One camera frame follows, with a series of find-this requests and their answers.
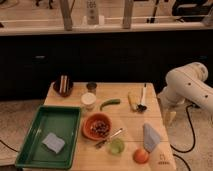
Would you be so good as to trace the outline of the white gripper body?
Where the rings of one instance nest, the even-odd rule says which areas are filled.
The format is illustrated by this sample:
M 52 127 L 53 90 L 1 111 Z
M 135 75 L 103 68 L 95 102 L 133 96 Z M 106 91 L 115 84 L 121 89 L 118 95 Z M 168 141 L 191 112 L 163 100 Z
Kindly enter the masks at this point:
M 170 87 L 164 87 L 163 90 L 158 94 L 158 99 L 163 116 L 167 115 L 170 108 L 183 102 L 183 97 Z

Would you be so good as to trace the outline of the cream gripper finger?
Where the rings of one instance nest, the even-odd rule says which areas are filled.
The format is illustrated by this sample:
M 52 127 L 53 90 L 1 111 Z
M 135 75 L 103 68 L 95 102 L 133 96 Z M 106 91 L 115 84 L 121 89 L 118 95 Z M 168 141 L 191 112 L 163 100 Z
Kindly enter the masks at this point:
M 169 126 L 176 116 L 175 111 L 167 111 L 165 114 L 165 125 Z

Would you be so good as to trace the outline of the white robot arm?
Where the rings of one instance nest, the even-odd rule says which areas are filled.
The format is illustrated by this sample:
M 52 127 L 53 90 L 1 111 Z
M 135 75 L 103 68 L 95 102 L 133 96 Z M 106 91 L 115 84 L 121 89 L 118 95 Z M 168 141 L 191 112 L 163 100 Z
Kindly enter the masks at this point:
M 166 86 L 157 95 L 165 126 L 170 125 L 176 116 L 173 108 L 185 100 L 213 114 L 213 88 L 205 84 L 207 78 L 207 67 L 200 62 L 174 68 L 166 74 Z

